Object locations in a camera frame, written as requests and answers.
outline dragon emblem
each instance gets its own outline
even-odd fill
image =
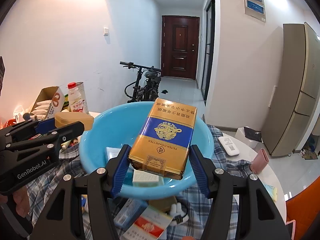
[[[181,129],[177,129],[173,123],[163,122],[155,128],[155,131],[160,139],[171,140],[177,132],[182,132]]]

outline red and white box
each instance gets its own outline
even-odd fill
[[[122,237],[126,240],[157,240],[171,221],[171,216],[148,206]]]

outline glass door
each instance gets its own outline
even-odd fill
[[[202,74],[201,92],[203,95],[204,103],[207,102],[211,69],[213,62],[213,44],[214,44],[214,24],[215,24],[215,0],[211,0],[207,8],[207,31],[205,39],[205,56],[204,68]]]

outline blue plastic basin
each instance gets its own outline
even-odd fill
[[[106,166],[106,147],[121,148],[133,145],[153,102],[137,102],[116,106],[94,120],[92,130],[84,132],[80,141],[80,159],[88,173]],[[198,145],[204,157],[213,154],[214,142],[206,124],[197,117],[191,144]],[[164,186],[134,187],[132,173],[127,173],[120,196],[136,199],[161,199],[176,195],[196,183],[188,160],[182,180],[164,178]]]

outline black bag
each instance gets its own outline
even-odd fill
[[[246,138],[248,138],[250,140],[257,141],[257,142],[262,142],[261,132],[260,131],[256,131],[256,130],[253,130],[251,128],[244,127],[244,135],[245,135]]]

